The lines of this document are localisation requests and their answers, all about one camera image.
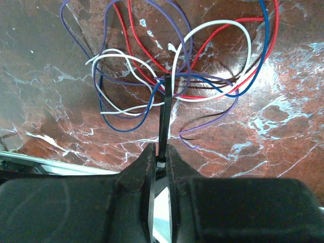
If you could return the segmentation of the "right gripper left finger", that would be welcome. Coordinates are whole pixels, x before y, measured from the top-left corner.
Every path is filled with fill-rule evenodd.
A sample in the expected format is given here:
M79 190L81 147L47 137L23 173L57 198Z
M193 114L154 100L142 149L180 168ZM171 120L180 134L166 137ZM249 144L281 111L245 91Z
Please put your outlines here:
M1 172L1 242L151 242L155 144L114 175Z

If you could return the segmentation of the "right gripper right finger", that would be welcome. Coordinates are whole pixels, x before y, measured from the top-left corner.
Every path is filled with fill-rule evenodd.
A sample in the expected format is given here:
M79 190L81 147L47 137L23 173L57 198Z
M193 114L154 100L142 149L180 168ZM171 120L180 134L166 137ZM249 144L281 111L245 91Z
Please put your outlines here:
M323 242L323 212L296 179L207 178L166 148L172 242Z

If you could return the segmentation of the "black zip tie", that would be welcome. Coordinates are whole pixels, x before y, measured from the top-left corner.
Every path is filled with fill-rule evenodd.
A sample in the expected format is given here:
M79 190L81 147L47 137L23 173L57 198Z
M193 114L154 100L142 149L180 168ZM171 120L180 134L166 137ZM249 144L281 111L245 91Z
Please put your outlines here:
M159 141L158 154L156 157L156 180L166 176L166 148L170 128L172 109L172 79L170 74L165 74L165 96L164 104L160 107L159 114Z

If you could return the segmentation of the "aluminium front rail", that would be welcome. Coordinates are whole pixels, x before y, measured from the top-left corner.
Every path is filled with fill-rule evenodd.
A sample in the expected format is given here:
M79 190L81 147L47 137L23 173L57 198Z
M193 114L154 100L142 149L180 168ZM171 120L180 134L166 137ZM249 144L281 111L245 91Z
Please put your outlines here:
M114 175L118 172L94 167L64 163L56 160L37 158L29 155L1 151L1 159L14 163L36 167L42 174L82 176L82 175Z

